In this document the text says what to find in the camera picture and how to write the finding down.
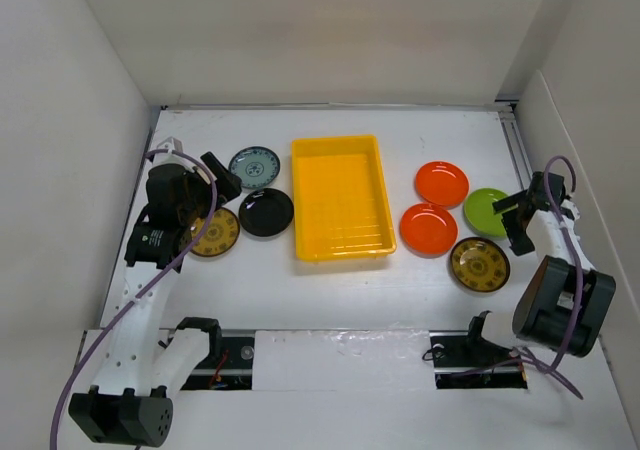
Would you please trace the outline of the blue patterned plate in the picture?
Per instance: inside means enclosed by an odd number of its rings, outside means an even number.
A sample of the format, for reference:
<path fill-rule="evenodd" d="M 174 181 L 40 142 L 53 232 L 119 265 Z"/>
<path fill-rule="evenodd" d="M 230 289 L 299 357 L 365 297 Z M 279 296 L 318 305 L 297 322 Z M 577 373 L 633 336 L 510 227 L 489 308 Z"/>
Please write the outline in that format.
<path fill-rule="evenodd" d="M 251 146 L 232 157 L 228 170 L 240 178 L 243 189 L 258 190 L 269 186 L 276 179 L 281 170 L 281 162 L 271 149 Z"/>

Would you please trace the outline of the green plate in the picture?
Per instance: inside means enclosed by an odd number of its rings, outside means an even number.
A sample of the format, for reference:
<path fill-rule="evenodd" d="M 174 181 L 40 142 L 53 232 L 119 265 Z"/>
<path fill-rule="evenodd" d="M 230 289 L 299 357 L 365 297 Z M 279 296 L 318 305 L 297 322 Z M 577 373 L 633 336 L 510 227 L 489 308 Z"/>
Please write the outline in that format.
<path fill-rule="evenodd" d="M 507 197 L 495 188 L 480 188 L 471 192 L 463 205 L 464 216 L 475 233 L 484 237 L 504 239 L 507 236 L 501 215 L 494 212 L 493 204 Z"/>

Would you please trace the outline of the black plate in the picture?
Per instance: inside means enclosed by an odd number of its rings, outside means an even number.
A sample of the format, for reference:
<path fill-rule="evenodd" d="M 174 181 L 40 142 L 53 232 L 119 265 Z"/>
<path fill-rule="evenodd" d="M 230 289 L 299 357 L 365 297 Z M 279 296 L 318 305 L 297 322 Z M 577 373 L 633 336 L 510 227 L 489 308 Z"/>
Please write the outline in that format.
<path fill-rule="evenodd" d="M 249 234 L 269 238 L 289 227 L 294 218 L 294 205 L 281 190 L 256 190 L 240 204 L 238 218 L 242 228 Z"/>

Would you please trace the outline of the orange plate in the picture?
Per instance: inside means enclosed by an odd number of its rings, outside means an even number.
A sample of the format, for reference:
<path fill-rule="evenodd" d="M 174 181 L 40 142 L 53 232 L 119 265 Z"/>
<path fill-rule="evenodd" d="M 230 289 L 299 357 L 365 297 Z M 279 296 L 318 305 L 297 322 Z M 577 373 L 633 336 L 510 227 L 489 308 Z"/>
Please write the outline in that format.
<path fill-rule="evenodd" d="M 447 208 L 460 205 L 470 188 L 467 175 L 456 165 L 445 161 L 432 161 L 421 166 L 414 183 L 424 200 Z"/>
<path fill-rule="evenodd" d="M 419 203 L 402 215 L 400 233 L 413 251 L 441 255 L 456 243 L 458 225 L 448 210 L 431 203 Z"/>

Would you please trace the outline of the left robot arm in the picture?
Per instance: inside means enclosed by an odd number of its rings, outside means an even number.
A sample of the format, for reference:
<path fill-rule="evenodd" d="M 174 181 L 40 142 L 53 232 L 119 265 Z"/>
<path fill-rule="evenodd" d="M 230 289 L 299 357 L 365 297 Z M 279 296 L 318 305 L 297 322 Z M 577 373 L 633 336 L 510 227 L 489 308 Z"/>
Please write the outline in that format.
<path fill-rule="evenodd" d="M 237 198 L 240 179 L 211 152 L 195 159 L 162 148 L 146 156 L 152 163 L 147 202 L 126 245 L 121 302 L 72 375 L 79 376 L 103 341 L 109 345 L 86 392 L 65 385 L 51 426 L 52 448 L 63 413 L 94 443 L 160 447 L 171 429 L 174 395 L 198 364 L 212 366 L 222 357 L 215 319 L 184 318 L 164 350 L 158 334 L 184 259 L 205 234 L 193 233 L 192 226 L 196 220 L 209 225 L 223 204 Z"/>

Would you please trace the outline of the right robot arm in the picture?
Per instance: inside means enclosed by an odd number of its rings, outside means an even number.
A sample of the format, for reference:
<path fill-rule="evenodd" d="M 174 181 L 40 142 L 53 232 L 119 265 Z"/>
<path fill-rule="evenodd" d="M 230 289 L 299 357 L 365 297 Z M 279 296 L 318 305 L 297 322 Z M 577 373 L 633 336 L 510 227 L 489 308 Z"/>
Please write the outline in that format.
<path fill-rule="evenodd" d="M 527 342 L 582 358 L 590 353 L 616 291 L 615 279 L 597 271 L 575 233 L 579 211 L 564 178 L 536 172 L 526 190 L 493 204 L 514 255 L 534 252 L 539 265 L 510 314 L 473 317 L 462 351 L 483 364 L 499 348 Z"/>

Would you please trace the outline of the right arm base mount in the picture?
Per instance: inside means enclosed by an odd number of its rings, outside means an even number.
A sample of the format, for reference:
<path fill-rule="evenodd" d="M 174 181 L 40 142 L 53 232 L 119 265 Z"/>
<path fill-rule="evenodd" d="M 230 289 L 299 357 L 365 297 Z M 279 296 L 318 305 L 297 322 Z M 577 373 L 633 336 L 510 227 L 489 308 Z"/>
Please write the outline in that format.
<path fill-rule="evenodd" d="M 422 355 L 431 363 L 438 390 L 527 389 L 521 360 L 466 331 L 433 331 Z"/>

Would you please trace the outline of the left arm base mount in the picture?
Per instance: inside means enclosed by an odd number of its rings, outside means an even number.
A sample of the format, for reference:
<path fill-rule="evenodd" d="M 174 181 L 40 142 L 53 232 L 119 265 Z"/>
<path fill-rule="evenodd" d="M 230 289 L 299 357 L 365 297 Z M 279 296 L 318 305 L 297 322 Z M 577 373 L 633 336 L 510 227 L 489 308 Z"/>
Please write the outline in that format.
<path fill-rule="evenodd" d="M 248 391 L 252 389 L 255 332 L 223 330 L 216 355 L 191 372 L 183 391 Z"/>

